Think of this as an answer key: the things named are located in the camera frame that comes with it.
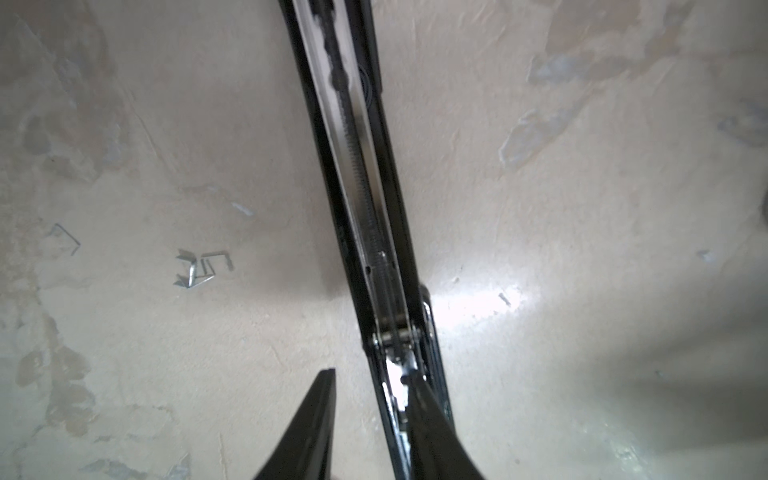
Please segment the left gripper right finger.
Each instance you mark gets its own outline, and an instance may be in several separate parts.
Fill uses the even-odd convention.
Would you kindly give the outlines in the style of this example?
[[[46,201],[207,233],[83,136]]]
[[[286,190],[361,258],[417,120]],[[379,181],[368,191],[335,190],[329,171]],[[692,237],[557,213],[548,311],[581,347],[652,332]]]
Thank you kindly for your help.
[[[422,375],[410,373],[406,384],[412,478],[483,479]]]

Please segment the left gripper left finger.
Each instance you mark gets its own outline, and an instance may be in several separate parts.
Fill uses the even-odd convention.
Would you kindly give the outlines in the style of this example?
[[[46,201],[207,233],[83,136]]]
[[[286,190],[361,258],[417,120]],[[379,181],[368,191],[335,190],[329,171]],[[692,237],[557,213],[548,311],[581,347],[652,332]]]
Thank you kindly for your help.
[[[321,370],[257,480],[329,480],[336,409],[336,372]]]

